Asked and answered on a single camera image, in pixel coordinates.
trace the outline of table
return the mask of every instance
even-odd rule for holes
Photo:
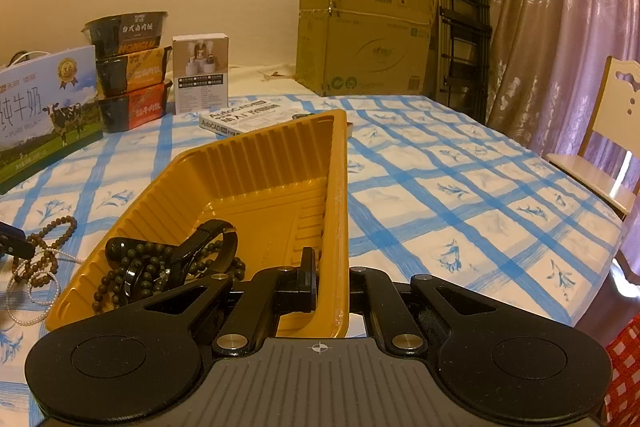
[[[319,98],[302,90],[269,99],[305,111],[344,108],[354,123],[347,165],[351,266],[380,268],[401,282],[431,273],[568,325],[600,288],[620,243],[620,220],[516,142],[419,96]],[[215,139],[198,127],[196,114],[107,135],[8,192],[0,220],[30,233],[73,214],[78,230],[65,251],[84,259],[172,158]],[[1,290],[9,265],[0,267]],[[60,261],[62,285],[76,267]],[[34,291],[39,300],[50,295]],[[0,292],[2,309],[4,298]],[[24,295],[10,302],[25,319],[41,311]],[[15,326],[0,312],[0,426],[33,426],[42,418],[22,369],[44,333],[42,324]],[[350,328],[358,333],[357,325]]]

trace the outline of curtain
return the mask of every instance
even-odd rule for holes
[[[491,17],[487,125],[540,155],[576,154],[607,55],[640,61],[639,0],[492,0]],[[585,158],[615,177],[625,153],[594,134]],[[639,174],[634,158],[625,186]],[[640,201],[625,224],[622,250],[640,273]]]

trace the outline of wooden chair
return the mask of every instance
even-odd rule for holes
[[[546,160],[602,198],[624,219],[640,189],[633,192],[583,158],[591,134],[597,132],[640,157],[640,64],[607,57],[596,105],[577,155],[548,154]]]

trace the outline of silver bolt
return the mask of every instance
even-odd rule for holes
[[[391,342],[398,349],[418,349],[423,341],[418,335],[412,335],[411,333],[402,333],[401,335],[396,335],[393,337]]]
[[[216,344],[218,344],[222,349],[241,349],[242,347],[248,344],[248,340],[244,335],[238,335],[237,333],[229,333],[228,335],[222,335],[218,340],[216,340]]]

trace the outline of stacked food container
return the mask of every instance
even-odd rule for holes
[[[167,12],[127,13],[84,26],[95,46],[98,105],[107,131],[126,131],[164,115],[170,46],[158,46],[166,17]]]

